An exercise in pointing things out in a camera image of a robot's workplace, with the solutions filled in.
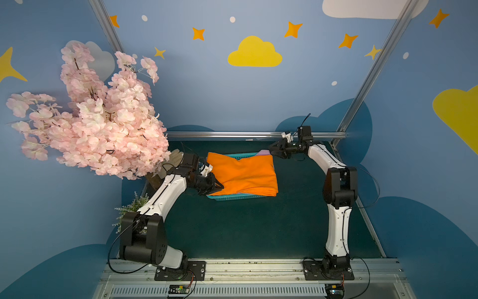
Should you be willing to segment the left green circuit board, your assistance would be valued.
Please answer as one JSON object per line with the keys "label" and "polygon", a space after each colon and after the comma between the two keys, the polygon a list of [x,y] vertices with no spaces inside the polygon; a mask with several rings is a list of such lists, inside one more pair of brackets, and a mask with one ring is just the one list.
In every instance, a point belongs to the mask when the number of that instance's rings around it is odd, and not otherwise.
{"label": "left green circuit board", "polygon": [[168,287],[168,295],[169,296],[173,296],[173,295],[187,296],[190,294],[191,290],[192,290],[192,287],[188,285],[170,285]]}

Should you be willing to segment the cream work glove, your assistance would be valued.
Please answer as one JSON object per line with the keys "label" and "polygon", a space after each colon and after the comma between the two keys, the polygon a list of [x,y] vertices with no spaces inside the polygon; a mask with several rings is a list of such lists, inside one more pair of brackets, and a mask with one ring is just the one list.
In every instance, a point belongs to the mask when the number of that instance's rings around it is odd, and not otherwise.
{"label": "cream work glove", "polygon": [[184,153],[182,151],[180,151],[179,149],[174,149],[170,153],[169,159],[167,161],[161,162],[158,166],[157,175],[161,179],[165,178],[167,176],[168,171],[178,167],[181,164],[183,156]]}

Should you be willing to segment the purple pants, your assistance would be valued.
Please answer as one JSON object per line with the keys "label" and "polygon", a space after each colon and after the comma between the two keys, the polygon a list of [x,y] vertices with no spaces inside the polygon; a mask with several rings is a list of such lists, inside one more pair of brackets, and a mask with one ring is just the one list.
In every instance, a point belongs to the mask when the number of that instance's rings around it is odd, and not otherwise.
{"label": "purple pants", "polygon": [[270,155],[270,151],[268,149],[262,149],[261,151],[259,151],[256,155],[257,156],[267,156],[267,155]]}

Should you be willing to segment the aluminium front rail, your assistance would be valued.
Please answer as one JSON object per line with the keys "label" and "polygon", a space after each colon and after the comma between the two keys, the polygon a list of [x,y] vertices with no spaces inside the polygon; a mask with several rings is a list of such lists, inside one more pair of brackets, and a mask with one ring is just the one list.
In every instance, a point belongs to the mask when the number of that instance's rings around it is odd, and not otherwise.
{"label": "aluminium front rail", "polygon": [[[326,284],[342,284],[344,299],[414,299],[396,259],[355,259],[355,280],[307,281],[302,259],[206,259],[204,281],[155,281],[157,267],[140,271],[133,262],[113,260],[94,292],[95,299],[325,299]],[[170,285],[188,285],[190,294],[168,295]]]}

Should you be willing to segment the orange pants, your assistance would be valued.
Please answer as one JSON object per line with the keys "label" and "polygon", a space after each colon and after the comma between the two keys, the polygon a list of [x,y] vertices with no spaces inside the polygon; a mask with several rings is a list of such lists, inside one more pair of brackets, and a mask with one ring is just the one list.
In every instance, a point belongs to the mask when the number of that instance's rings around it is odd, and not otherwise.
{"label": "orange pants", "polygon": [[275,197],[278,194],[278,182],[270,154],[237,160],[223,154],[209,153],[207,162],[213,166],[212,172],[217,181],[224,186],[223,190],[213,193],[214,196],[253,194]]}

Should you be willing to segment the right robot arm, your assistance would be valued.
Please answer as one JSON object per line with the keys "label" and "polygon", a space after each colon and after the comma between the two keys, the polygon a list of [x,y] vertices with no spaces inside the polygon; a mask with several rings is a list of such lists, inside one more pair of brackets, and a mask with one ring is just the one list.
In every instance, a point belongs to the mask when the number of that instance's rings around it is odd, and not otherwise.
{"label": "right robot arm", "polygon": [[269,151],[282,159],[304,153],[326,175],[322,197],[327,204],[329,220],[321,275],[329,280],[342,277],[353,280],[348,233],[352,208],[358,197],[357,169],[343,164],[324,144],[315,141],[311,127],[298,127],[297,136],[298,141],[295,142],[292,133],[283,132],[281,139],[269,146]]}

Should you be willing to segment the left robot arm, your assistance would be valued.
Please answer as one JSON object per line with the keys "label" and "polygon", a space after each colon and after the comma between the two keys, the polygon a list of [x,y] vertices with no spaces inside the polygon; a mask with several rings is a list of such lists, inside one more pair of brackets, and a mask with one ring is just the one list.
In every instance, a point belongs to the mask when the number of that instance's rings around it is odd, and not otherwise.
{"label": "left robot arm", "polygon": [[168,244],[165,221],[173,205],[188,188],[206,196],[224,189],[214,167],[196,154],[185,154],[178,166],[167,170],[163,184],[148,202],[121,220],[119,258],[168,269],[184,269],[187,257]]}

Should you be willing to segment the aluminium frame post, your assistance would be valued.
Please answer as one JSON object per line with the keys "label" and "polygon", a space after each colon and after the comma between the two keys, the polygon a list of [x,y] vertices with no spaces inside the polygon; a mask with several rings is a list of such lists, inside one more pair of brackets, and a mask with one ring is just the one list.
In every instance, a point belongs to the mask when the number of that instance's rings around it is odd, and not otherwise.
{"label": "aluminium frame post", "polygon": [[103,29],[103,32],[112,47],[113,51],[123,52],[124,48],[121,44],[121,41],[117,35],[116,29],[110,19],[110,15],[107,11],[107,8],[102,0],[89,0],[88,1],[93,9],[93,12]]}
{"label": "aluminium frame post", "polygon": [[358,90],[357,95],[354,97],[342,121],[339,123],[336,133],[337,135],[340,135],[340,137],[332,139],[331,146],[333,147],[333,149],[336,150],[340,141],[346,138],[346,131],[348,127],[352,123],[366,96],[371,91],[375,81],[378,79],[378,76],[380,75],[382,69],[385,67],[388,58],[397,46],[398,42],[400,41],[400,38],[406,31],[410,21],[413,19],[412,16],[416,7],[418,6],[418,3],[418,0],[409,0],[403,6],[402,11],[398,15],[398,18],[395,21],[389,35],[383,43],[382,51],[379,53],[378,58],[375,59],[375,62],[372,64],[372,67],[370,68],[365,80],[363,81],[363,84]]}

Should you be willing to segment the small green potted plant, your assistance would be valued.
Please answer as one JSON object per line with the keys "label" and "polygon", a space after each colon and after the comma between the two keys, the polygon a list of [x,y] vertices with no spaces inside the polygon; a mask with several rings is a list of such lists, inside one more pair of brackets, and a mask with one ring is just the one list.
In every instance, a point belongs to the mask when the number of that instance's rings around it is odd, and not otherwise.
{"label": "small green potted plant", "polygon": [[115,208],[119,212],[118,217],[116,218],[116,223],[113,224],[113,227],[117,228],[116,234],[119,234],[122,231],[122,220],[126,213],[135,213],[138,209],[142,208],[149,201],[149,196],[147,194],[139,196],[137,193],[134,193],[134,199],[131,203]]}

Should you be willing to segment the green circuit board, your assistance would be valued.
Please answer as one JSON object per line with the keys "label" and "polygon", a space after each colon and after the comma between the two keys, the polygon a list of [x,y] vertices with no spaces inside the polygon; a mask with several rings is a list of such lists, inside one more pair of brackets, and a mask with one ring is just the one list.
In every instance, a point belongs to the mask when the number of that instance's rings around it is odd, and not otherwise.
{"label": "green circuit board", "polygon": [[168,287],[168,295],[169,296],[173,296],[173,295],[187,296],[190,294],[191,290],[192,290],[192,287],[188,285],[170,285]]}
{"label": "green circuit board", "polygon": [[343,299],[345,295],[345,288],[342,284],[326,284],[325,292],[326,299]]}

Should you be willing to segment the turquoise plastic basket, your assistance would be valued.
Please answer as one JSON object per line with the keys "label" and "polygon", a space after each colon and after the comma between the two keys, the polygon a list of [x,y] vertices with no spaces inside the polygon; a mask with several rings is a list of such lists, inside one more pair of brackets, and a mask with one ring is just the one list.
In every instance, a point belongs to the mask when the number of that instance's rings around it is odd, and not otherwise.
{"label": "turquoise plastic basket", "polygon": [[[244,159],[244,158],[251,158],[255,155],[256,155],[256,153],[236,153],[236,154],[228,154],[227,156],[230,157],[230,158],[234,158],[236,160],[241,160],[241,159]],[[245,193],[238,193],[238,194],[231,194],[231,195],[221,195],[221,196],[207,195],[207,197],[209,199],[214,199],[218,202],[262,198],[262,196],[259,196],[259,195],[245,194]]]}

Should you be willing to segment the right green circuit board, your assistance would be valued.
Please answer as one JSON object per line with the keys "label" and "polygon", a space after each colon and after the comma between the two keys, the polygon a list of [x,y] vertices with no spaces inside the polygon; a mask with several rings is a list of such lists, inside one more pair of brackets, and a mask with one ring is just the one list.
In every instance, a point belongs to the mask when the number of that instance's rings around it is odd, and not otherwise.
{"label": "right green circuit board", "polygon": [[326,299],[343,299],[345,295],[345,288],[342,284],[326,284],[325,292]]}

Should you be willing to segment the pink cherry blossom tree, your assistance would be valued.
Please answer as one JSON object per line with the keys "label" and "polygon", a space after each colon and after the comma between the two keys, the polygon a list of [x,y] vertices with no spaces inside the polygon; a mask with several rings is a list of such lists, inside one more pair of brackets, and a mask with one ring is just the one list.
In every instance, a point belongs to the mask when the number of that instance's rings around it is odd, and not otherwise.
{"label": "pink cherry blossom tree", "polygon": [[86,45],[76,42],[61,53],[68,110],[44,93],[13,94],[6,102],[17,118],[12,127],[24,135],[24,155],[45,161],[52,148],[60,164],[129,180],[167,162],[166,128],[150,102],[159,79],[155,61],[118,51],[119,71],[104,82],[90,67],[94,57]]}

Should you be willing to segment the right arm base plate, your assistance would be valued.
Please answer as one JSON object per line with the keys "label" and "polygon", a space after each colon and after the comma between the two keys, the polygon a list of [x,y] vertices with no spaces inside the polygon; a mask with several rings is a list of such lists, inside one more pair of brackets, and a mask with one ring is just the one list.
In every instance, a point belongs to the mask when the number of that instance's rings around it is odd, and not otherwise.
{"label": "right arm base plate", "polygon": [[307,281],[319,280],[355,280],[351,268],[329,268],[322,265],[322,260],[304,259],[301,262],[302,271]]}

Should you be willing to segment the aluminium frame left post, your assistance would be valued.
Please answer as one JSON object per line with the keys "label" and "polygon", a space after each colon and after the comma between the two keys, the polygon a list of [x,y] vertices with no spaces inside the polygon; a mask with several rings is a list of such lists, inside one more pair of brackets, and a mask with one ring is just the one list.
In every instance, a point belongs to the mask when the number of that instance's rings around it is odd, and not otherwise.
{"label": "aluminium frame left post", "polygon": [[102,0],[89,0],[88,1],[93,9],[93,12],[103,29],[103,32],[112,47],[113,51],[123,52],[124,48],[121,44],[121,41],[117,35],[116,29],[110,19],[110,15],[107,11],[107,8]]}

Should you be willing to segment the aluminium frame right post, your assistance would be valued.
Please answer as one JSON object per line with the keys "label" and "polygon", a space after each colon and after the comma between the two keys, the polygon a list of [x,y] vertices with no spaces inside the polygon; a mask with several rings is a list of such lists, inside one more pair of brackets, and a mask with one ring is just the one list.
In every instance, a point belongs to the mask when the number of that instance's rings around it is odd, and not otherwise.
{"label": "aluminium frame right post", "polygon": [[403,6],[402,11],[398,15],[398,18],[395,21],[389,35],[383,43],[382,51],[379,53],[378,58],[375,59],[375,62],[372,64],[372,67],[370,68],[365,80],[363,81],[363,84],[358,90],[357,95],[354,97],[342,121],[339,123],[336,133],[337,135],[340,135],[340,137],[332,139],[331,146],[333,147],[333,149],[336,150],[340,141],[346,138],[346,131],[348,127],[352,123],[366,96],[371,91],[375,81],[378,79],[378,76],[380,75],[382,69],[385,67],[388,58],[397,46],[398,42],[400,41],[400,38],[406,31],[410,21],[413,19],[412,16],[416,7],[418,6],[418,3],[418,0],[409,0]]}

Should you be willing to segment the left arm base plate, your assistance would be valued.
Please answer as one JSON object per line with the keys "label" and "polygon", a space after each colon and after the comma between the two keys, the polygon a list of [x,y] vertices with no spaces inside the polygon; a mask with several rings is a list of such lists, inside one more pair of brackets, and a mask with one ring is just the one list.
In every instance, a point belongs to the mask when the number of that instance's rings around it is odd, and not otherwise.
{"label": "left arm base plate", "polygon": [[178,269],[158,266],[155,281],[204,281],[207,263],[204,260],[188,260]]}

